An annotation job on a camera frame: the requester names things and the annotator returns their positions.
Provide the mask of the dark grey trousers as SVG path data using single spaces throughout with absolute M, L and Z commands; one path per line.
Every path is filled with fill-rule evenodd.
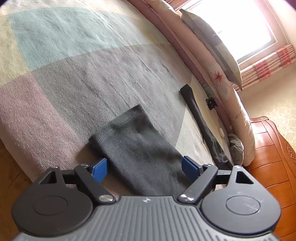
M 136 85 L 122 94 L 131 108 L 99 127 L 89 141 L 133 194 L 180 195 L 191 183 L 182 171 L 184 155 L 232 168 L 197 105 L 189 115 L 193 124 L 181 134 L 186 103 L 177 87 Z

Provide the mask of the wooden orange headboard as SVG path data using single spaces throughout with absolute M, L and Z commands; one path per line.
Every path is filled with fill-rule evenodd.
M 280 203 L 275 234 L 281 240 L 295 240 L 295 151 L 267 117 L 252 118 L 251 124 L 255 158 L 247 170 Z

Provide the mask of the grey floral pillow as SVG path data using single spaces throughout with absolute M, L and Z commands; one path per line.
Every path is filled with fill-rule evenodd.
M 184 9 L 180 10 L 183 22 L 192 30 L 197 38 L 205 45 L 221 66 L 230 82 L 240 90 L 242 88 L 242 77 L 237 61 L 227 49 L 212 27 L 198 15 Z

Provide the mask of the bright window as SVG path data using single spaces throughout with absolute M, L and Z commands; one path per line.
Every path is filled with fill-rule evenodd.
M 277 42 L 258 1 L 197 1 L 187 10 L 212 27 L 239 64 Z

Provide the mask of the folded floral pink quilt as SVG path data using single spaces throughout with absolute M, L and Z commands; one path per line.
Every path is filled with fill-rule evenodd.
M 255 158 L 255 137 L 250 118 L 222 67 L 189 25 L 165 1 L 130 1 L 173 45 L 184 63 L 199 80 L 227 132 L 236 134 L 244 145 L 243 165 Z

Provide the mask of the white earbuds case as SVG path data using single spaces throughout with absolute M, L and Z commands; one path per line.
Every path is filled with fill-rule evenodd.
M 218 131 L 219 131 L 220 136 L 221 136 L 222 138 L 224 138 L 225 135 L 224 135 L 224 131 L 222 130 L 222 128 L 219 128 Z

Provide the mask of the black hair claw clip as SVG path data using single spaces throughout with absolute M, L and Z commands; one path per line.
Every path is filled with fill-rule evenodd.
M 206 99 L 207 106 L 210 110 L 214 109 L 215 107 L 218 107 L 217 102 L 215 101 L 215 98 L 209 97 Z

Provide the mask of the bundled grey white cloth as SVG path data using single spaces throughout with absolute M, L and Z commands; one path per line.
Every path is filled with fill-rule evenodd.
M 233 133 L 228 135 L 230 147 L 229 151 L 234 165 L 242 166 L 244 160 L 244 145 L 241 140 Z

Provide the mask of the striped pastel bed sheet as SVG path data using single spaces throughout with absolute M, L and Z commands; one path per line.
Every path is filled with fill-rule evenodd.
M 227 131 L 208 109 L 199 80 L 129 1 L 7 1 L 1 7 L 1 140 L 31 180 L 50 166 L 97 160 L 88 140 L 131 108 L 124 90 L 164 86 L 180 94 L 185 84 L 229 154 Z

